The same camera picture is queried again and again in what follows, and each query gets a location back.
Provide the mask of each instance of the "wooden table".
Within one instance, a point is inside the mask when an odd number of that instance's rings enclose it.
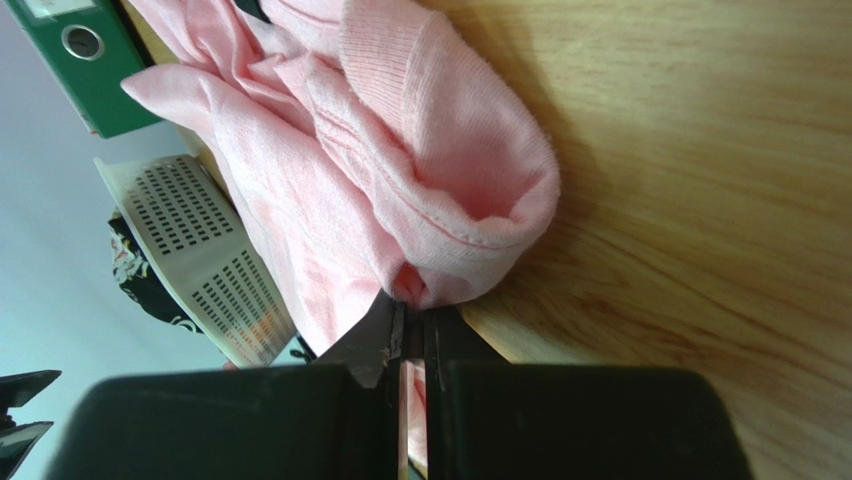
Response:
[[[514,361],[698,370],[758,478],[852,478],[852,2],[423,3],[562,164],[468,322]]]

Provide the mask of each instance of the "white plastic basket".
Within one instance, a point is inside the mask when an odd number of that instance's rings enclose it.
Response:
[[[269,365],[296,329],[239,217],[197,160],[95,164],[178,305],[236,366]]]

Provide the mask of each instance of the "pink sweater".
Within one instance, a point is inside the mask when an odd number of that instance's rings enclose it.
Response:
[[[553,152],[440,13],[409,0],[132,0],[181,65],[124,81],[213,151],[294,322],[322,353],[380,288],[482,295],[546,229]],[[422,377],[410,453],[425,461]]]

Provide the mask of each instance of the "black object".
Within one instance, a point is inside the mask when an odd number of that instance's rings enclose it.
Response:
[[[269,17],[263,13],[263,9],[260,8],[260,0],[234,0],[234,4],[240,10],[248,13],[252,17],[257,18],[258,20],[264,23],[272,23],[269,21]]]
[[[511,365],[456,309],[384,293],[310,366],[101,384],[49,478],[396,479],[407,359],[426,368],[432,480],[751,478],[698,375]]]
[[[20,408],[53,383],[62,372],[44,370],[0,377],[0,480],[14,475],[53,422],[17,425],[10,408]]]

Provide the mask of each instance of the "green binder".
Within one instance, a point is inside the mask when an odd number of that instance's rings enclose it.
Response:
[[[92,133],[109,138],[160,121],[119,84],[145,68],[108,0],[6,0]]]

